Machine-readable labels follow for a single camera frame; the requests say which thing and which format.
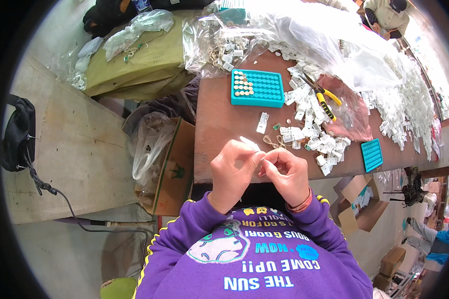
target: purple sweatshirt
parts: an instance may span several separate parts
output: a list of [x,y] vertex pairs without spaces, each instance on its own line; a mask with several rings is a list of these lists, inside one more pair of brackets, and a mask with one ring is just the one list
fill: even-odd
[[372,298],[327,200],[291,221],[267,207],[222,215],[207,195],[155,235],[133,298]]

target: brown table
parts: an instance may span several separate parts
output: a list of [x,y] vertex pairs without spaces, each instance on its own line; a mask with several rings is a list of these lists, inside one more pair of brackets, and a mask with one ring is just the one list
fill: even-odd
[[[287,68],[293,67],[294,60],[284,61],[274,53],[266,51],[263,55],[254,61],[243,63],[240,69],[254,69],[268,72],[281,73],[284,91],[290,91],[288,82],[291,76]],[[194,154],[194,182],[211,183],[210,162],[221,151],[223,146],[230,139],[239,140],[244,136],[256,142],[259,148],[265,152],[270,151],[272,147],[263,141],[263,134],[256,132],[257,123],[262,112],[269,113],[268,126],[266,134],[271,132],[271,138],[277,143],[277,131],[272,129],[276,123],[282,126],[297,126],[293,119],[295,104],[282,108],[268,108],[255,106],[235,106],[231,104],[231,78],[230,75],[214,79],[203,79],[200,82],[200,91],[198,94],[198,106],[196,112],[196,131],[195,131],[195,154]],[[373,138],[379,138],[383,152],[383,164],[379,171],[397,169],[411,165],[425,163],[427,161],[424,144],[420,140],[421,154],[418,154],[413,144],[406,142],[404,151],[399,150],[399,146],[387,136],[382,136],[379,131],[381,125],[381,116],[377,109],[371,110],[369,123],[372,128]],[[317,151],[308,151],[304,148],[299,150],[288,149],[298,157],[308,161],[309,179],[324,178],[321,169],[316,163]],[[436,154],[432,154],[432,159],[436,159]],[[326,177],[342,177],[364,174],[364,162],[360,149],[360,143],[352,142],[344,154],[344,161],[333,167],[331,173]],[[257,171],[253,176],[252,183],[269,182],[267,177],[259,178]]]

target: hand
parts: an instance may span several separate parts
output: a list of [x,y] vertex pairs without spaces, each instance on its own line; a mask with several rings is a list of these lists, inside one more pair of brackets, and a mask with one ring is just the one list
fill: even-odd
[[299,206],[309,197],[308,163],[305,159],[278,148],[268,152],[262,163],[258,175],[263,176],[266,173],[292,208]]
[[[213,190],[208,201],[218,212],[226,214],[238,202],[251,182],[265,152],[256,152],[243,142],[230,140],[219,155],[211,161]],[[234,165],[236,160],[243,161],[241,169]]]
[[381,34],[381,27],[379,26],[379,24],[376,22],[372,25],[372,29],[374,30],[374,32],[376,32],[377,34]]

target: yellow pliers handle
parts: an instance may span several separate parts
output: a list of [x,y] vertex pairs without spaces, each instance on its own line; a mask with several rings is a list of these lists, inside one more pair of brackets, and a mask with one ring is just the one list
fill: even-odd
[[316,96],[317,96],[317,99],[318,99],[318,101],[319,101],[319,104],[321,105],[321,107],[323,107],[323,109],[324,109],[324,112],[326,112],[326,115],[327,116],[329,116],[329,118],[332,120],[332,121],[336,121],[336,116],[334,116],[334,114],[331,112],[331,110],[329,110],[329,107],[328,107],[328,105],[326,104],[326,101],[324,100],[324,96],[323,96],[323,94],[321,93],[321,92],[317,92],[316,93]]
[[341,101],[332,92],[330,92],[327,89],[324,89],[324,94],[327,95],[329,98],[333,99],[333,101],[335,101],[338,106],[341,106]]

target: red bracelet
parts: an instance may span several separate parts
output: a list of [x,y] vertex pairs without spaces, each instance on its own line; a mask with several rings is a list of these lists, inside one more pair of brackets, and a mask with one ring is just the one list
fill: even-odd
[[304,211],[309,206],[309,204],[311,203],[311,199],[313,198],[313,193],[311,191],[311,188],[310,187],[308,187],[308,188],[309,188],[309,196],[308,196],[308,198],[306,198],[306,200],[303,201],[302,204],[300,204],[299,206],[297,206],[295,208],[292,208],[289,204],[287,204],[288,205],[288,210],[290,210],[293,213],[299,213],[299,212]]

